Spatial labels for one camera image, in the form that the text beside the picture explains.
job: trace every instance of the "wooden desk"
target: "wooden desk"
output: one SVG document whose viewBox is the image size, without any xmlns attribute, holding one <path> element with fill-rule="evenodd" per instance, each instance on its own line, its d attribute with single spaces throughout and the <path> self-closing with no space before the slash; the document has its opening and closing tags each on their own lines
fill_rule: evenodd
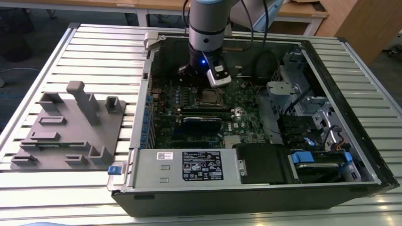
<svg viewBox="0 0 402 226">
<path fill-rule="evenodd" d="M 144 14 L 182 15 L 182 7 L 183 0 L 139 0 L 136 8 L 140 13 L 138 16 Z M 275 21 L 309 23 L 303 35 L 313 36 L 327 17 L 329 13 L 317 11 L 310 3 L 290 2 L 282 5 Z M 139 21 L 147 22 L 147 19 L 139 18 Z"/>
<path fill-rule="evenodd" d="M 138 14 L 139 26 L 148 27 L 148 15 L 182 15 L 184 0 L 0 0 L 0 6 Z M 309 23 L 305 35 L 313 36 L 327 12 L 315 11 L 310 3 L 290 2 L 275 21 Z"/>
</svg>

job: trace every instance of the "table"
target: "table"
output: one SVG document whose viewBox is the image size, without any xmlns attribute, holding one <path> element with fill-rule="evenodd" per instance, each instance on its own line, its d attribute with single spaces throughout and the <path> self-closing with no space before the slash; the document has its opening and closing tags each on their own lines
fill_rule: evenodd
<svg viewBox="0 0 402 226">
<path fill-rule="evenodd" d="M 11 158 L 29 133 L 41 106 L 41 92 L 64 90 L 70 80 L 87 83 L 98 100 L 110 94 L 128 105 L 122 123 L 115 161 L 128 158 L 138 90 L 146 61 L 143 39 L 147 31 L 183 29 L 74 24 L 67 29 L 15 115 L 0 135 L 0 225 L 32 222 L 71 225 L 150 223 L 150 225 L 367 225 L 402 224 L 402 187 L 358 198 L 329 210 L 199 216 L 196 218 L 131 218 L 111 198 L 107 172 L 11 172 Z M 234 32 L 235 36 L 250 36 Z M 301 38 L 270 34 L 270 38 Z M 402 109 L 347 43 L 331 37 L 303 37 L 317 49 L 371 140 L 402 183 Z"/>
<path fill-rule="evenodd" d="M 183 0 L 0 0 L 0 6 L 99 12 L 135 13 L 139 26 L 148 27 L 148 15 L 182 15 Z M 305 34 L 315 35 L 327 12 L 319 12 L 310 3 L 286 3 L 277 21 L 309 23 Z"/>
</svg>

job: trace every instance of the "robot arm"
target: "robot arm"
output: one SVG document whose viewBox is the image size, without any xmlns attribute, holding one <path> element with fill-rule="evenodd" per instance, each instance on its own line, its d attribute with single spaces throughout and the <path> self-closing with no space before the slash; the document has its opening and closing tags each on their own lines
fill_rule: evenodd
<svg viewBox="0 0 402 226">
<path fill-rule="evenodd" d="M 212 88 L 224 86 L 231 82 L 222 60 L 222 45 L 224 28 L 232 21 L 250 27 L 243 5 L 239 0 L 191 0 L 190 13 L 190 67 L 198 74 L 207 74 Z M 269 15 L 278 14 L 283 0 L 266 0 Z M 265 8 L 262 0 L 244 0 L 250 15 L 252 16 L 252 29 L 263 31 Z"/>
</svg>

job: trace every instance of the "motherboard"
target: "motherboard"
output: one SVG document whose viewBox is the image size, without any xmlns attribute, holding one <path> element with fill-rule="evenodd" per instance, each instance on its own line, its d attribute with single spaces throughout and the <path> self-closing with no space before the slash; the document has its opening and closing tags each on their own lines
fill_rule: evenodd
<svg viewBox="0 0 402 226">
<path fill-rule="evenodd" d="M 155 148 L 231 148 L 240 142 L 266 143 L 255 99 L 263 89 L 242 79 L 222 89 L 183 87 L 155 79 Z"/>
</svg>

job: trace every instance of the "white label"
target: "white label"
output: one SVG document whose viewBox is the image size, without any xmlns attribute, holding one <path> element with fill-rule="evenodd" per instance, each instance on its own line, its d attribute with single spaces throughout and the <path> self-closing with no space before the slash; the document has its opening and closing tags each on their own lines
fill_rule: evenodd
<svg viewBox="0 0 402 226">
<path fill-rule="evenodd" d="M 118 6 L 134 7 L 134 4 L 116 4 Z"/>
<path fill-rule="evenodd" d="M 313 14 L 313 17 L 326 17 L 326 15 Z"/>
<path fill-rule="evenodd" d="M 222 65 L 218 65 L 218 66 L 215 67 L 215 71 L 216 71 L 216 72 L 222 72 L 222 71 L 223 71 L 223 66 L 222 66 Z"/>
<path fill-rule="evenodd" d="M 172 160 L 174 152 L 158 152 L 156 159 L 158 160 Z"/>
</svg>

